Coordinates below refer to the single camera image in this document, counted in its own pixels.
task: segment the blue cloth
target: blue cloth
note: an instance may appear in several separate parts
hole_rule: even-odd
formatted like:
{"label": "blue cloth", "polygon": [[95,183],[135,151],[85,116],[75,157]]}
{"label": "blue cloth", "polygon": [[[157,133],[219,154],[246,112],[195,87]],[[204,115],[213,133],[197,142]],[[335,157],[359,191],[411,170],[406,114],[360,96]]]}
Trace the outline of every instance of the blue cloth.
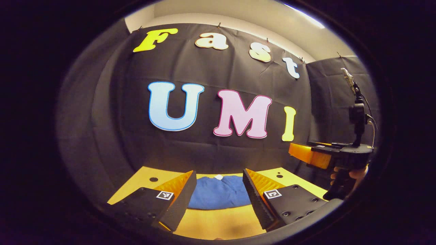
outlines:
{"label": "blue cloth", "polygon": [[250,199],[242,177],[224,176],[222,180],[203,177],[197,180],[188,208],[214,210],[248,204]]}

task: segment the human hand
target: human hand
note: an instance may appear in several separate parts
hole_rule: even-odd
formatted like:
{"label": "human hand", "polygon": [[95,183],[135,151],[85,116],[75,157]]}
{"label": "human hand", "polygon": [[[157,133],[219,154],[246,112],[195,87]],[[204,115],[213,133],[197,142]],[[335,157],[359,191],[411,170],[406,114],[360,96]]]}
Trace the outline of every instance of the human hand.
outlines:
{"label": "human hand", "polygon": [[[338,172],[339,168],[335,167],[334,171]],[[356,183],[354,184],[353,189],[350,191],[350,193],[348,195],[353,193],[353,191],[360,184],[360,182],[363,180],[363,178],[365,178],[365,175],[366,175],[367,172],[368,172],[368,165],[365,168],[355,169],[355,170],[350,171],[349,175],[350,175],[351,178],[356,180]],[[336,174],[330,175],[330,178],[333,179],[333,180],[336,179]]]}

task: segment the white ceiling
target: white ceiling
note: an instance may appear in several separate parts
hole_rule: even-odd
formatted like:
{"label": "white ceiling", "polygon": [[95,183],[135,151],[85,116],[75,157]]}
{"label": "white ceiling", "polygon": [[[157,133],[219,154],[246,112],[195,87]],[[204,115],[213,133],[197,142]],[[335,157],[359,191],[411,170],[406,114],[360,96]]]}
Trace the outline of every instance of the white ceiling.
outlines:
{"label": "white ceiling", "polygon": [[321,29],[303,15],[274,0],[163,0],[154,17],[171,14],[218,14],[245,20],[295,43],[316,60],[355,55],[333,32]]}

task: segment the black handle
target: black handle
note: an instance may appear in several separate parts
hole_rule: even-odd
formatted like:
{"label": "black handle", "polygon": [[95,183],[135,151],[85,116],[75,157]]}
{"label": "black handle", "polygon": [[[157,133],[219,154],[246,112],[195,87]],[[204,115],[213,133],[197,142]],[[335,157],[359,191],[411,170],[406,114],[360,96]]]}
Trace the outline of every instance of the black handle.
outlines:
{"label": "black handle", "polygon": [[323,199],[330,201],[331,199],[345,199],[345,197],[353,189],[356,180],[350,177],[350,170],[339,169],[336,178],[333,181],[330,189],[324,194]]}

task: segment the light blue letter u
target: light blue letter u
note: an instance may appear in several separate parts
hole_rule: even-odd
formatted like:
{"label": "light blue letter u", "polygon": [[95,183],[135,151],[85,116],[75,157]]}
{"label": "light blue letter u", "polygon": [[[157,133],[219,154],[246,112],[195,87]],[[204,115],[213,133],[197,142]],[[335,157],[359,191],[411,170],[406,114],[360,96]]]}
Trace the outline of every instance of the light blue letter u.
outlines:
{"label": "light blue letter u", "polygon": [[150,90],[150,104],[148,113],[150,121],[156,127],[166,131],[182,131],[192,126],[197,118],[198,97],[204,87],[194,83],[182,86],[186,92],[185,113],[180,118],[168,116],[168,98],[176,86],[171,82],[152,82],[148,85]]}

